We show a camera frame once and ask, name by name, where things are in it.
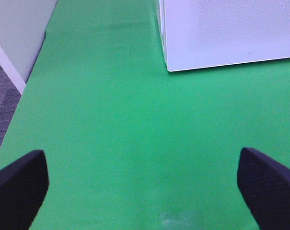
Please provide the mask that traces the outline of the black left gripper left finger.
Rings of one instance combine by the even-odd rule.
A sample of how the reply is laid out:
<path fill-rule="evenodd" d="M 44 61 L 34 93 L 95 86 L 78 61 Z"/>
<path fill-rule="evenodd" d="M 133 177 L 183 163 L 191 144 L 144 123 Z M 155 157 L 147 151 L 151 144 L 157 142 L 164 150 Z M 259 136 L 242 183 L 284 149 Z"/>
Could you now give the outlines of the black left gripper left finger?
<path fill-rule="evenodd" d="M 48 191 L 43 150 L 33 150 L 0 170 L 0 230 L 28 230 Z"/>

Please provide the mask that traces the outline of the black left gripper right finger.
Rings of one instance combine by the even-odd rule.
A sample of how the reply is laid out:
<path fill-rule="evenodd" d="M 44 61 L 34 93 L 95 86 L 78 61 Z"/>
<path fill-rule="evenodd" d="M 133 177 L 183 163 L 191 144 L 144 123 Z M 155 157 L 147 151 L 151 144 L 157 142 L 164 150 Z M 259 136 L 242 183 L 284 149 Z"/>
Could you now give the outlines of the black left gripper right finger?
<path fill-rule="evenodd" d="M 250 147 L 241 149 L 237 186 L 262 230 L 290 230 L 290 168 Z"/>

